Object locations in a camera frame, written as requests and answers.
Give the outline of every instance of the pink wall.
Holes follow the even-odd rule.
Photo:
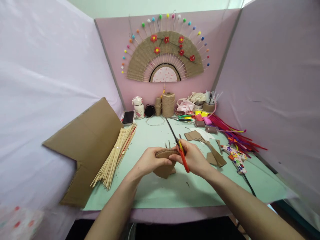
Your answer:
[[[204,42],[208,44],[205,48],[210,49],[208,54],[210,59],[204,61],[204,65],[209,62],[210,66],[203,74],[197,77],[182,80],[181,82],[166,83],[166,92],[175,93],[177,100],[182,97],[187,97],[191,92],[211,90],[238,13],[239,9],[181,13],[181,19],[186,18],[187,22],[192,22],[189,27],[185,23],[181,33],[189,36],[193,26],[196,26],[196,32],[201,31],[201,36],[205,37]],[[151,19],[152,17],[157,18],[158,16],[137,16],[130,18],[132,31],[135,35],[138,28],[140,31],[143,31],[141,27],[142,22],[145,22],[146,27],[148,27],[147,19]],[[162,19],[163,28],[165,28],[165,20],[164,18]],[[121,73],[122,62],[127,66],[130,59],[128,54],[126,54],[126,60],[122,59],[122,56],[125,54],[124,50],[127,44],[129,44],[128,34],[130,33],[130,26],[128,17],[98,18],[96,19],[96,24],[100,31],[102,42],[107,52],[109,63],[111,63],[125,108],[127,110],[133,109],[131,100],[135,96],[141,96],[145,104],[154,104],[156,97],[162,94],[162,83],[138,82],[127,79],[125,75]],[[197,44],[200,37],[195,37],[195,35],[196,34],[194,34],[194,37],[191,37],[191,39],[195,39],[193,42]]]

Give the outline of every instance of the phone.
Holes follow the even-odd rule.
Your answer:
[[[134,111],[125,112],[123,116],[123,124],[131,124],[133,123]]]

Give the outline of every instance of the black cord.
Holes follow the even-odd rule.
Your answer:
[[[243,174],[243,176],[244,176],[244,179],[246,180],[247,184],[249,185],[249,188],[251,189],[252,194],[253,194],[255,197],[257,197],[257,196],[256,196],[256,194],[254,193],[254,190],[253,190],[253,188],[251,187],[251,185],[250,185],[250,183],[249,183],[249,181],[248,181],[248,179],[247,179],[246,175],[245,175],[245,174]]]
[[[146,117],[152,117],[156,115],[156,109],[154,108],[154,105],[147,104],[144,114]]]

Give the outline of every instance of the mint green table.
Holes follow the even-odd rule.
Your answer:
[[[107,191],[102,184],[97,185],[93,190],[86,207],[83,209],[84,211],[99,211],[103,208],[121,183],[122,179],[138,161],[147,147],[165,147],[165,143],[167,143],[167,147],[169,147],[169,141],[171,147],[175,145],[174,138],[166,121],[160,126],[149,126],[146,124],[146,120],[147,118],[136,120],[138,125],[135,136],[122,163],[115,172],[111,189]],[[180,125],[181,123],[178,123],[173,119],[168,120],[176,136],[181,134],[183,139],[185,139],[184,133],[190,132],[188,128],[195,127],[194,124]],[[162,117],[153,117],[148,121],[151,125],[162,122]],[[225,135],[221,133],[213,134],[213,136],[215,139],[219,139],[221,144],[228,143]],[[210,142],[219,152],[216,141],[211,139]],[[198,141],[192,141],[192,143],[195,143],[202,150],[205,157],[207,156],[210,149],[206,145],[203,145]],[[228,176],[248,192],[251,192],[244,178],[237,174],[236,168],[229,160],[228,155],[223,153],[222,156],[227,161],[227,164],[222,168],[212,167],[217,168],[218,171]],[[257,197],[264,203],[271,203],[286,198],[289,189],[287,189],[287,187],[256,156],[251,154],[251,157],[251,159],[245,161],[244,165],[248,171],[246,176]],[[135,208],[133,213],[140,216],[139,220],[143,221],[143,219],[141,219],[141,217],[143,217],[143,212],[147,215],[156,212],[157,218],[159,218],[161,212],[172,213],[180,210],[196,209],[198,207],[225,205],[222,199],[205,180],[192,173],[186,173],[183,165],[179,163],[175,165],[175,168],[177,173],[170,175],[168,179],[159,178],[154,173],[148,174],[142,178],[137,189],[133,206],[133,208]]]

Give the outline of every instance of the bundle of bamboo skewers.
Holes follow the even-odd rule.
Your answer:
[[[114,172],[116,171],[117,166],[121,163],[124,154],[130,145],[130,142],[136,132],[136,127],[137,124],[134,123],[130,127],[121,128],[117,142],[90,187],[94,187],[97,182],[102,181],[107,190],[110,189]]]

